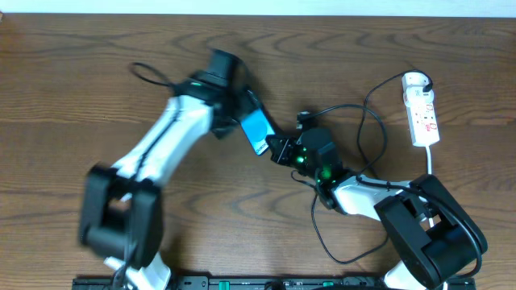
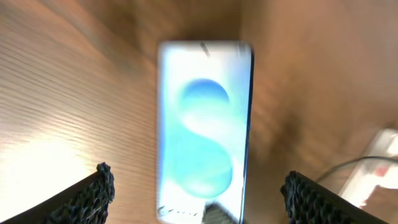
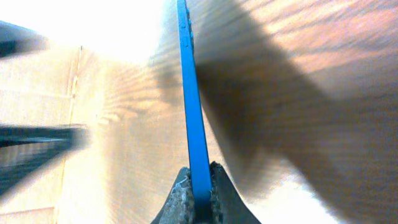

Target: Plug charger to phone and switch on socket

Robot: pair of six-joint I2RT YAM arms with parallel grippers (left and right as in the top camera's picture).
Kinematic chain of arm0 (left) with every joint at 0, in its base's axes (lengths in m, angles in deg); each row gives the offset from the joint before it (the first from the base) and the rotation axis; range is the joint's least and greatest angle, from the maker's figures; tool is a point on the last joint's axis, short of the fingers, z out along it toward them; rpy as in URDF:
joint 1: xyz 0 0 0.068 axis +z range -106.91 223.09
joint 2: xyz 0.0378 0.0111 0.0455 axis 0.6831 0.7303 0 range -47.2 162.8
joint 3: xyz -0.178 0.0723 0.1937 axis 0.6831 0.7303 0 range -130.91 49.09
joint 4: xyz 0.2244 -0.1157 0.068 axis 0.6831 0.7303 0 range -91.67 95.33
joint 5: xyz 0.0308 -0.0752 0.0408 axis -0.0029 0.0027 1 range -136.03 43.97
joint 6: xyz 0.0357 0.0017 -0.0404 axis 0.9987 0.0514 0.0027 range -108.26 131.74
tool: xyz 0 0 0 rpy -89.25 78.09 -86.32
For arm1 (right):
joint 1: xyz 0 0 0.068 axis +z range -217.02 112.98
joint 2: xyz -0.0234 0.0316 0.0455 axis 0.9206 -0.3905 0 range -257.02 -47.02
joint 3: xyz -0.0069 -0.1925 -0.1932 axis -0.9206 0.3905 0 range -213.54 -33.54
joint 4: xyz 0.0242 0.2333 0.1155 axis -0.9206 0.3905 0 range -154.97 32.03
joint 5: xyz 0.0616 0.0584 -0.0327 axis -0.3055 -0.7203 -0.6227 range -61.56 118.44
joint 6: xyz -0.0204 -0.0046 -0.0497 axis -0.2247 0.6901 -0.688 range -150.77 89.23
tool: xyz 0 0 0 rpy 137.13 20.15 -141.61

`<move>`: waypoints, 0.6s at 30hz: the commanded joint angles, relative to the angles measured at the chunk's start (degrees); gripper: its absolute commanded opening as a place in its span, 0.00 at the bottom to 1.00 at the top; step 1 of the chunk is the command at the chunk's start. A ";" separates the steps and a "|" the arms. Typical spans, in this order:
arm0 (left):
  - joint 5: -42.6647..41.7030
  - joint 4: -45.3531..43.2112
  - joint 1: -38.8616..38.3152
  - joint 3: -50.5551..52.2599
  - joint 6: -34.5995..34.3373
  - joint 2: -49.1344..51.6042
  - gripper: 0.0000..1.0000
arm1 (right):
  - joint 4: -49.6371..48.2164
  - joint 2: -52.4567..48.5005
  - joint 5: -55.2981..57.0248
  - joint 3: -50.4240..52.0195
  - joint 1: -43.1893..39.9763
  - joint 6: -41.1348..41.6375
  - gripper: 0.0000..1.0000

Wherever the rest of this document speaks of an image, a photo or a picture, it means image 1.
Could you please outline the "Samsung Galaxy smartphone blue screen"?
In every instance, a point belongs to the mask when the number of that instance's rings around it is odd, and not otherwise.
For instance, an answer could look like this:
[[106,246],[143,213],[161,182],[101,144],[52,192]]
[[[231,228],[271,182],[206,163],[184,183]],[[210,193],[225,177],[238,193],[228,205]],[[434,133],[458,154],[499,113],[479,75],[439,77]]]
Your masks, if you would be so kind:
[[257,155],[263,155],[268,150],[267,137],[275,131],[262,109],[252,111],[240,122],[252,150]]

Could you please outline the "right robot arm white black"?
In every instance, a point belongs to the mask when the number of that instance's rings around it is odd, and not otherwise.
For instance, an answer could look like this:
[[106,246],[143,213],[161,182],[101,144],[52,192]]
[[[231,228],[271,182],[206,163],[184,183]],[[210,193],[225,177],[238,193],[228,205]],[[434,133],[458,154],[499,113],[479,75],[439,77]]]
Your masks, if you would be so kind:
[[383,225],[400,257],[381,279],[387,288],[445,289],[453,280],[467,284],[480,271],[486,238],[436,176],[371,179],[343,166],[325,128],[298,137],[269,135],[266,142],[273,162],[311,179],[327,209]]

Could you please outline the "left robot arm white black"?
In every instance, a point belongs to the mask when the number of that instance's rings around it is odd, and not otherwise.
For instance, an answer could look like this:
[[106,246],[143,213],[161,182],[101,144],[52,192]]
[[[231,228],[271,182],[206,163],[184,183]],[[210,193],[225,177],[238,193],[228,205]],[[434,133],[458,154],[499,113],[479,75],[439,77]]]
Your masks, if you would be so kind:
[[169,269],[139,279],[131,278],[129,271],[160,259],[162,190],[189,149],[207,134],[225,138],[253,111],[249,72],[238,56],[222,50],[212,52],[206,69],[179,83],[150,64],[132,62],[128,68],[139,79],[141,68],[154,74],[151,83],[164,86],[170,97],[132,150],[111,166],[96,164],[89,170],[78,239],[95,254],[120,260],[104,289],[165,289]]

